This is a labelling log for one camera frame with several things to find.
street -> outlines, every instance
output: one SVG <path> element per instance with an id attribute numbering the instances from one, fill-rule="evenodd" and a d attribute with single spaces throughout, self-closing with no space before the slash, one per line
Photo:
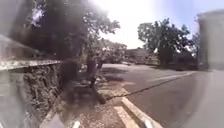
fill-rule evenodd
<path id="1" fill-rule="evenodd" d="M 89 90 L 79 89 L 76 85 L 68 86 L 68 90 L 59 98 L 61 101 L 54 105 L 56 113 L 51 115 L 51 119 L 47 116 L 45 120 L 48 121 L 43 121 L 40 127 L 64 128 L 71 126 L 74 121 L 80 121 L 81 128 L 138 128 L 145 127 L 147 120 L 156 125 L 159 123 L 164 128 L 223 127 L 223 71 L 175 71 L 153 66 L 105 64 L 103 70 L 108 69 L 110 72 L 107 75 L 116 76 L 117 79 L 112 81 L 119 81 L 127 95 L 100 105 Z M 3 100 L 10 91 L 1 91 Z M 4 100 L 2 103 L 18 104 L 17 98 L 11 99 L 16 101 L 7 103 Z M 21 115 L 19 110 L 13 110 L 17 115 L 15 118 Z M 1 119 L 1 127 L 17 120 L 11 118 L 4 122 L 5 119 L 8 118 Z"/>
<path id="2" fill-rule="evenodd" d="M 130 93 L 127 98 L 164 128 L 223 127 L 223 71 L 173 71 L 125 65 L 105 67 L 122 71 L 117 71 L 116 75 L 129 82 L 123 86 Z"/>

sidewalk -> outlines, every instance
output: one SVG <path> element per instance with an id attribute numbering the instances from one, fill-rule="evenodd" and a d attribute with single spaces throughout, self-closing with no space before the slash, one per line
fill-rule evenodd
<path id="1" fill-rule="evenodd" d="M 89 88 L 68 86 L 40 128 L 71 128 L 75 121 L 81 123 L 79 128 L 125 128 L 113 109 L 117 99 L 97 102 Z"/>
<path id="2" fill-rule="evenodd" d="M 104 96 L 128 93 L 118 82 L 99 92 Z M 147 128 L 162 128 L 127 98 L 114 98 L 100 105 L 89 88 L 77 85 L 68 86 L 40 128 L 72 128 L 76 121 L 80 122 L 79 128 L 141 128 L 146 122 L 154 126 Z"/>

bright sky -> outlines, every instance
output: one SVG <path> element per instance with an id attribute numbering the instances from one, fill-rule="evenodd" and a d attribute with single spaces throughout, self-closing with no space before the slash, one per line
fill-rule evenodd
<path id="1" fill-rule="evenodd" d="M 138 40 L 140 23 L 164 18 L 180 27 L 185 24 L 192 33 L 197 31 L 196 15 L 224 8 L 223 0 L 93 0 L 108 11 L 111 20 L 118 20 L 121 29 L 116 34 L 103 35 L 112 41 L 124 43 L 128 48 L 142 47 Z"/>

road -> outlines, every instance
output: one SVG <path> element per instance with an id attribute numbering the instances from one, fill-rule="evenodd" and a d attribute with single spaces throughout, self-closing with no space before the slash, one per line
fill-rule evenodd
<path id="1" fill-rule="evenodd" d="M 115 74 L 129 82 L 124 88 L 133 94 L 127 98 L 165 128 L 224 126 L 223 71 L 174 71 L 125 65 L 104 67 L 116 69 Z"/>

person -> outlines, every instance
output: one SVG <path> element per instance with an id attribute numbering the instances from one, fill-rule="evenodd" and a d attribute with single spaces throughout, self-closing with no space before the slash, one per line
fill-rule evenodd
<path id="1" fill-rule="evenodd" d="M 95 75 L 96 75 L 96 66 L 97 61 L 96 57 L 94 56 L 94 53 L 92 51 L 89 52 L 87 56 L 87 79 L 90 80 L 90 87 L 92 88 L 94 86 L 94 83 L 96 81 Z"/>

